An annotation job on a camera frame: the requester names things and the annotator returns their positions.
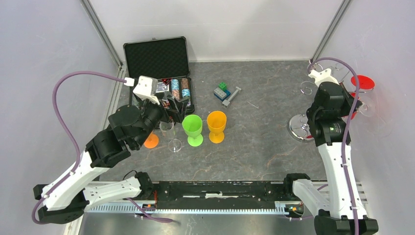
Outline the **green wine glass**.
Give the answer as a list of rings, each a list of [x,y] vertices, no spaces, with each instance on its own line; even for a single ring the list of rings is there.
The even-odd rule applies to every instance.
[[[182,127],[190,146],[197,147],[203,143],[203,121],[198,115],[188,115],[183,119]]]

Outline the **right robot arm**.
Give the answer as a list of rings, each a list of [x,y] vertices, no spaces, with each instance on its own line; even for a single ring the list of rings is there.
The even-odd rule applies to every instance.
[[[303,202],[314,218],[318,235],[373,235],[379,231],[377,220],[368,217],[359,196],[351,164],[349,123],[342,119],[354,111],[357,102],[343,85],[322,82],[306,112],[323,160],[329,199],[305,173],[290,173],[284,178],[283,195]]]

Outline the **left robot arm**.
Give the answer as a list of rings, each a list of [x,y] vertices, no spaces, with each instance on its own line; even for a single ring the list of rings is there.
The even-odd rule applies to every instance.
[[[37,204],[32,212],[36,224],[66,224],[98,205],[119,199],[149,199],[154,185],[145,172],[138,172],[123,181],[101,187],[90,182],[138,151],[161,122],[183,121],[188,98],[168,98],[165,108],[161,100],[144,102],[143,109],[124,105],[110,115],[109,126],[98,132],[78,153],[74,164],[57,180],[33,189]]]

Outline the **orange wine glass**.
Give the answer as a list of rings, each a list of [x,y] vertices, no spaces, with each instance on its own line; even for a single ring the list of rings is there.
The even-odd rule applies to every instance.
[[[158,145],[158,143],[159,137],[152,132],[144,142],[144,146],[148,149],[152,149],[155,148]]]

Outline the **yellow-orange wine glass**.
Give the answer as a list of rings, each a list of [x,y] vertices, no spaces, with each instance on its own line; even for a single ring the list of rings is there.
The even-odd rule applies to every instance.
[[[213,111],[207,117],[209,129],[209,140],[212,143],[221,143],[224,138],[224,129],[227,123],[227,116],[222,111]]]

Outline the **clear wine glass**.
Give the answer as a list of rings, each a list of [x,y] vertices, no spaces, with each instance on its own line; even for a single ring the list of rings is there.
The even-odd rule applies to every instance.
[[[161,121],[159,124],[159,128],[163,136],[166,137],[169,141],[168,149],[173,153],[179,152],[182,148],[182,142],[176,138],[175,123],[173,121]]]
[[[362,104],[357,109],[357,112],[365,117],[372,117],[375,115],[376,110],[375,106],[362,102]]]

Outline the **red wine glass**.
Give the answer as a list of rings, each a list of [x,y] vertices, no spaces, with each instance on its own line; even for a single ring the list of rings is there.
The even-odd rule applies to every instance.
[[[359,86],[360,86],[359,93],[365,94],[365,93],[370,93],[373,91],[375,87],[375,82],[371,78],[364,76],[364,75],[358,75],[358,79],[359,79]],[[352,114],[351,119],[354,119],[354,117],[358,114],[357,109]]]

